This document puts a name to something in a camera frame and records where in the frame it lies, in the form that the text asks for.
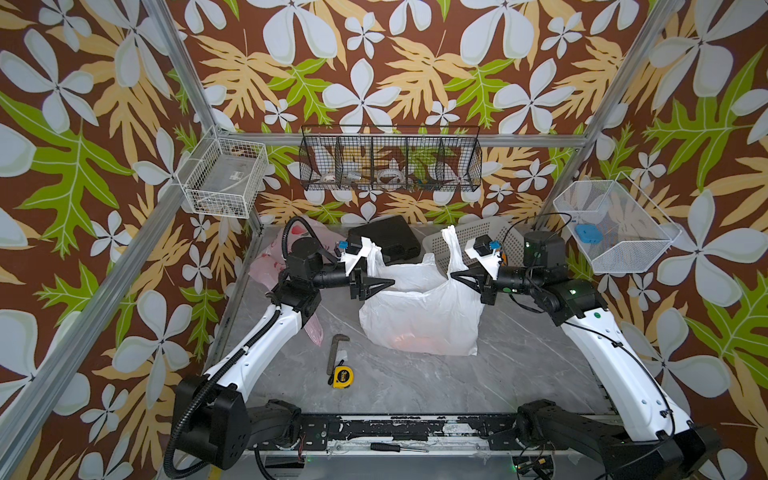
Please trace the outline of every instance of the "plastic basket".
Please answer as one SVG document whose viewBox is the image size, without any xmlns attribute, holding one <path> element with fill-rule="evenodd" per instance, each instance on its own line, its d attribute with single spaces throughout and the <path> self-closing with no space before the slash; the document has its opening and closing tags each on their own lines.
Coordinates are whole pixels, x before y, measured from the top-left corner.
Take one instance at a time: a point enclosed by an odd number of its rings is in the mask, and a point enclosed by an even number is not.
<svg viewBox="0 0 768 480">
<path fill-rule="evenodd" d="M 482 149 L 477 134 L 449 135 L 440 127 L 402 125 L 398 134 L 329 133 L 327 127 L 311 126 L 311 131 L 309 127 L 302 127 L 299 148 L 304 190 L 480 187 Z"/>
<path fill-rule="evenodd" d="M 209 131 L 183 165 L 181 189 L 196 214 L 248 218 L 268 164 L 264 144 Z"/>
<path fill-rule="evenodd" d="M 664 227 L 619 180 L 632 185 L 632 191 L 646 200 L 644 204 L 660 213 Z M 680 235 L 680 228 L 626 175 L 617 180 L 575 181 L 554 200 L 554 209 L 573 217 L 568 229 L 595 273 L 648 271 Z M 580 225 L 593 225 L 602 240 L 583 241 L 576 230 Z"/>
<path fill-rule="evenodd" d="M 467 244 L 467 240 L 486 234 L 491 237 L 491 240 L 498 240 L 501 242 L 502 239 L 504 239 L 502 249 L 507 256 L 508 265 L 515 266 L 523 264 L 523 236 L 515 228 L 510 230 L 509 223 L 503 218 L 489 217 L 476 222 L 456 225 L 455 228 L 458 244 L 462 247 L 462 261 L 465 265 L 469 266 L 470 263 L 477 261 L 471 260 L 467 257 L 467 254 L 464 253 L 464 246 Z M 442 239 L 440 232 L 425 237 L 424 240 L 422 240 L 422 247 L 426 253 L 432 252 L 435 254 L 435 263 L 443 273 L 448 272 L 448 263 L 451 259 L 451 254 L 448 251 L 448 244 Z"/>
</svg>

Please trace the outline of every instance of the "wall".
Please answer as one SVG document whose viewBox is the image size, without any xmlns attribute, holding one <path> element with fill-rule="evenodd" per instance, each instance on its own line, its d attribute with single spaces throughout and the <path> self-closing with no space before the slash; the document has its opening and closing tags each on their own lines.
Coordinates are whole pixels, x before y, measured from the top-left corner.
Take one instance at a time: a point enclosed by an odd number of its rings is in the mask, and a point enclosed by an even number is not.
<svg viewBox="0 0 768 480">
<path fill-rule="evenodd" d="M 598 284 L 670 396 L 723 438 L 698 478 L 768 471 L 766 11 L 687 3 L 583 171 L 630 174 L 684 229 L 647 273 L 594 276 L 581 255 L 571 270 Z"/>
<path fill-rule="evenodd" d="M 300 8 L 287 0 L 190 0 L 169 6 L 221 127 L 282 133 L 341 124 L 358 131 L 350 124 L 365 123 L 386 131 L 445 122 L 449 131 L 480 125 L 484 134 L 583 131 L 649 8 L 635 0 L 316 0 Z M 361 98 L 372 95 L 359 108 Z M 382 213 L 435 223 L 532 214 L 568 154 L 486 151 L 482 189 L 474 195 L 354 194 L 304 192 L 296 179 L 297 149 L 270 150 L 274 172 L 257 200 L 264 220 L 308 213 L 328 223 Z M 529 186 L 533 176 L 539 178 Z"/>
<path fill-rule="evenodd" d="M 151 214 L 200 128 L 138 2 L 4 0 L 0 45 L 6 416 Z M 179 210 L 15 478 L 154 475 L 172 386 L 200 371 L 247 242 L 239 222 Z"/>
</svg>

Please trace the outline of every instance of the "white plastic bag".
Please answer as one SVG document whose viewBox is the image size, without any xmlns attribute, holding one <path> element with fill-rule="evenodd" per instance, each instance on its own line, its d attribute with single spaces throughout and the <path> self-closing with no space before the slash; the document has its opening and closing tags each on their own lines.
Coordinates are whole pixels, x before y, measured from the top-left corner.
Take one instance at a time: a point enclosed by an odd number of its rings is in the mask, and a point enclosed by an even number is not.
<svg viewBox="0 0 768 480">
<path fill-rule="evenodd" d="M 385 266 L 381 249 L 368 257 L 368 274 L 391 278 L 395 285 L 366 300 L 360 324 L 377 345 L 436 355 L 477 355 L 480 294 L 450 278 L 467 270 L 454 227 L 443 229 L 451 260 L 446 279 L 427 253 L 421 263 Z"/>
</svg>

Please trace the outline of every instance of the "tape measure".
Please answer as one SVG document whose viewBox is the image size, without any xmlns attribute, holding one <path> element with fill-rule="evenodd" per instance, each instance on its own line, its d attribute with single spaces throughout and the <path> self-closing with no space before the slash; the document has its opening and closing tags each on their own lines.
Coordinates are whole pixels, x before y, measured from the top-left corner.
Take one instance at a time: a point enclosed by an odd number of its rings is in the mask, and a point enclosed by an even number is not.
<svg viewBox="0 0 768 480">
<path fill-rule="evenodd" d="M 333 388 L 345 389 L 355 381 L 355 374 L 348 366 L 337 366 L 333 371 Z"/>
</svg>

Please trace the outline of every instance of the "white wire basket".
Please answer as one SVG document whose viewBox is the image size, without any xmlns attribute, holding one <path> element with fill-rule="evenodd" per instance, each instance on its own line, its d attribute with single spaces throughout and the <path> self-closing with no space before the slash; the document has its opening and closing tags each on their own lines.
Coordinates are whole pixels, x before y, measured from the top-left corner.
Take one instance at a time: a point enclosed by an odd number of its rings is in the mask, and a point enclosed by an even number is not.
<svg viewBox="0 0 768 480">
<path fill-rule="evenodd" d="M 619 180 L 628 182 L 631 191 Z M 563 221 L 595 273 L 646 272 L 680 235 L 680 228 L 626 175 L 575 181 L 554 200 L 554 209 L 572 216 Z"/>
<path fill-rule="evenodd" d="M 184 162 L 181 190 L 196 214 L 248 218 L 268 164 L 264 144 L 208 131 Z"/>
<path fill-rule="evenodd" d="M 456 225 L 456 236 L 458 237 L 458 244 L 462 247 L 462 261 L 465 265 L 469 265 L 477 260 L 471 260 L 464 253 L 464 246 L 467 244 L 467 240 L 480 237 L 481 235 L 488 235 L 491 240 L 497 240 L 502 244 L 502 250 L 507 256 L 507 264 L 512 266 L 523 264 L 523 236 L 517 229 L 512 228 L 502 217 L 489 217 L 476 222 L 464 223 Z M 448 272 L 448 264 L 451 259 L 451 253 L 448 250 L 448 244 L 442 239 L 440 232 L 433 235 L 429 235 L 422 240 L 422 248 L 426 253 L 432 252 L 435 254 L 435 263 L 438 268 L 443 272 Z"/>
</svg>

